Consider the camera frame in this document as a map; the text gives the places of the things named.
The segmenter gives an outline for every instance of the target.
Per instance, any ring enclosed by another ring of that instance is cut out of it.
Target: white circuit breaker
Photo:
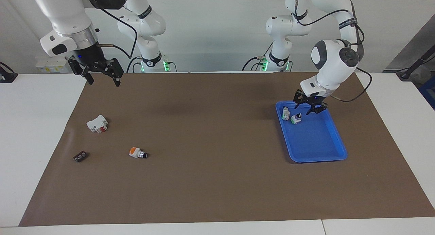
[[[107,120],[101,114],[94,120],[86,123],[87,127],[96,133],[102,133],[107,130]]]

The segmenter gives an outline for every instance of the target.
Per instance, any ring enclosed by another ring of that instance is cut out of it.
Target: brown paper mat
[[[367,94],[326,100],[345,161],[290,160],[275,103],[313,75],[126,74],[119,88],[95,75],[20,226],[435,216]],[[362,89],[352,75],[336,95]],[[108,130],[92,133],[99,114]]]

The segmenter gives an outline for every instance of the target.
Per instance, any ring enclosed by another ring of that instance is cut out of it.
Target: blue tray
[[[348,153],[329,111],[306,115],[310,105],[302,104],[297,109],[295,106],[293,101],[276,104],[279,122],[292,160],[307,163],[346,159]],[[290,120],[283,121],[281,116],[284,107],[289,108],[290,115],[301,113],[302,121],[296,125]]]

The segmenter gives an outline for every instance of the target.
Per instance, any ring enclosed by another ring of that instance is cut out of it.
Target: black cable
[[[114,47],[114,48],[117,48],[118,50],[120,50],[121,52],[123,52],[123,53],[124,53],[128,58],[132,58],[131,56],[128,55],[128,53],[127,53],[124,49],[120,48],[119,46],[117,46],[117,45],[113,45],[113,47]]]
[[[432,58],[430,58],[430,59],[427,59],[426,61],[424,61],[424,63],[422,63],[421,65],[424,65],[424,64],[427,64],[427,63],[429,63],[432,59],[434,59],[435,58],[435,56],[433,56]],[[404,68],[404,69],[400,69],[400,70],[398,70],[398,71],[396,71],[395,73],[397,73],[397,72],[401,72],[401,71],[404,71],[404,70],[407,70],[407,69],[410,69],[411,67],[408,67],[408,68]]]
[[[248,60],[248,61],[245,63],[245,65],[243,66],[243,68],[242,68],[241,71],[244,71],[244,69],[246,68],[246,66],[248,65],[248,63],[251,62],[252,60],[255,60],[255,59],[258,59],[258,58],[257,58],[257,57],[253,57],[253,58],[251,58],[250,60]]]
[[[126,73],[128,73],[128,70],[130,69],[130,66],[132,65],[133,61],[135,61],[135,59],[140,59],[140,58],[139,57],[134,57],[134,58],[132,58],[132,60],[130,60],[130,62],[128,64],[128,66],[127,66]]]
[[[427,59],[424,63],[422,63],[422,65],[429,63],[429,62],[430,62],[432,59],[434,59],[434,58],[435,58],[435,56],[433,56],[433,57],[430,58],[430,59]]]
[[[106,13],[107,15],[109,15],[110,17],[113,17],[115,20],[118,20],[119,22],[123,23],[124,25],[130,27],[130,28],[135,32],[135,41],[133,42],[132,52],[130,53],[130,55],[128,55],[127,52],[124,51],[123,49],[121,49],[120,47],[114,45],[114,48],[118,48],[118,49],[120,49],[121,51],[123,51],[123,52],[127,55],[128,58],[132,58],[132,57],[133,57],[133,52],[135,51],[136,42],[137,42],[137,31],[135,30],[135,28],[133,28],[133,26],[131,26],[131,25],[125,23],[125,22],[122,21],[121,19],[115,17],[113,14],[109,13],[109,12],[106,11],[104,8],[102,8],[102,7],[98,7],[98,8],[101,9],[103,12],[105,12],[105,13]]]
[[[358,32],[358,31],[361,32],[362,39],[361,39],[360,42],[350,44],[351,46],[353,46],[353,45],[361,45],[361,44],[364,42],[364,40],[365,40],[365,34],[364,34],[364,32],[362,31],[362,29],[360,28],[360,26],[356,24],[355,27],[357,28],[357,31],[356,31],[356,32]]]
[[[332,98],[337,99],[337,100],[342,101],[342,102],[345,102],[345,103],[349,103],[349,102],[353,102],[353,101],[357,100],[363,93],[365,93],[365,91],[367,91],[368,87],[371,85],[371,82],[373,81],[373,77],[371,76],[370,73],[368,73],[368,72],[366,72],[366,71],[364,71],[364,70],[362,70],[362,69],[360,69],[358,67],[356,69],[361,71],[361,72],[363,72],[364,74],[368,75],[368,77],[370,77],[370,81],[368,82],[368,84],[364,88],[364,90],[358,96],[356,96],[354,99],[351,99],[351,100],[342,100],[342,99],[340,99],[338,97],[331,96]]]
[[[175,72],[178,72],[177,65],[174,62],[168,62],[168,64],[173,64],[175,67]]]
[[[15,74],[14,70],[11,69],[11,67],[9,67],[8,65],[6,65],[3,62],[0,62],[0,65],[3,65],[5,68],[7,68],[8,70],[10,70],[13,74]]]
[[[272,47],[272,45],[273,45],[273,42],[272,42],[272,43],[270,44],[270,46],[267,48],[266,52],[263,54],[263,57],[266,56],[267,52],[268,52],[269,49]]]
[[[132,69],[132,70],[133,70],[133,73],[135,72],[135,66],[136,66],[136,65],[142,65],[142,64],[141,64],[141,63],[135,63],[135,64],[133,65],[133,69]]]
[[[315,20],[315,21],[313,21],[313,22],[311,22],[311,23],[301,23],[299,20],[298,20],[298,18],[297,18],[297,16],[298,16],[298,9],[295,9],[295,14],[294,13],[292,13],[292,15],[295,17],[295,19],[298,21],[298,23],[300,24],[300,25],[302,25],[302,26],[309,26],[309,25],[312,25],[312,24],[314,24],[314,23],[317,23],[317,22],[319,22],[320,20],[322,20],[322,19],[324,19],[325,17],[328,17],[329,15],[331,15],[331,14],[335,14],[335,13],[338,13],[338,12],[349,12],[349,10],[346,10],[346,9],[339,9],[339,10],[335,10],[335,11],[333,11],[333,12],[330,12],[329,14],[326,14],[325,16],[323,16],[323,17],[321,17],[321,18],[319,18],[318,20]]]
[[[255,65],[256,65],[257,68],[258,68],[258,65],[262,65],[262,64],[263,64],[263,63],[256,63],[256,64],[252,65],[252,67],[250,68],[250,71],[253,71]]]

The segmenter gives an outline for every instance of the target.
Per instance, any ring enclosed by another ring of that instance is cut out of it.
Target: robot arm
[[[298,2],[298,9],[303,11],[303,14],[297,18],[303,23],[311,23],[311,18],[308,16],[309,0],[285,0],[285,6],[293,14],[296,2]],[[266,70],[283,71],[287,67],[292,49],[289,37],[309,34],[311,25],[300,25],[294,15],[276,16],[267,20],[266,31],[273,38],[272,51],[267,55]]]
[[[166,31],[166,23],[159,14],[152,10],[147,0],[127,0],[125,9],[134,14],[129,14],[120,19],[128,23],[138,33],[137,46],[142,57],[142,67],[145,72],[169,71],[169,65],[164,54],[159,50],[157,41],[151,36],[163,34]],[[121,22],[118,29],[132,40],[135,33]]]
[[[125,0],[90,0],[99,7],[120,9]],[[39,8],[50,20],[53,30],[42,37],[41,45],[50,55],[72,51],[68,60],[73,72],[85,77],[89,84],[93,78],[89,71],[101,72],[113,78],[119,86],[124,71],[118,60],[106,60],[90,18],[84,12],[82,0],[36,0]]]
[[[311,112],[320,113],[328,106],[323,100],[330,96],[342,82],[355,71],[364,55],[364,49],[357,30],[357,20],[351,0],[311,0],[325,12],[346,9],[348,12],[332,14],[339,23],[340,40],[321,40],[311,51],[311,60],[319,73],[300,83],[294,97],[296,107],[302,103],[311,105]]]

